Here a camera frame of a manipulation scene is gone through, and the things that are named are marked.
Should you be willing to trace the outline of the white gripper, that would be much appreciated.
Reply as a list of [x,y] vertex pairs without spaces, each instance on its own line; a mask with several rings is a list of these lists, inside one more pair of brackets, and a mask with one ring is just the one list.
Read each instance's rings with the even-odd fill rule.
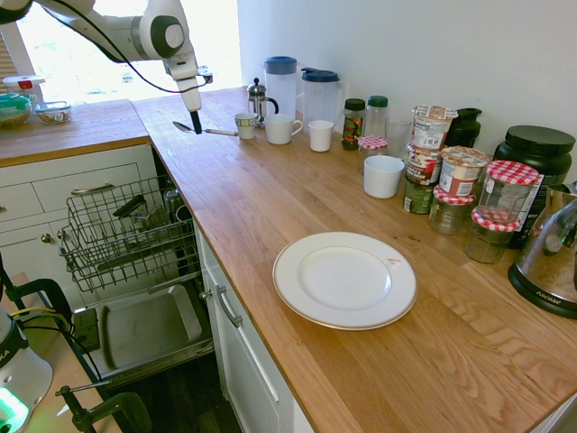
[[186,108],[190,112],[193,129],[202,134],[198,110],[201,108],[201,97],[197,88],[197,69],[187,65],[171,66],[169,73],[176,82]]

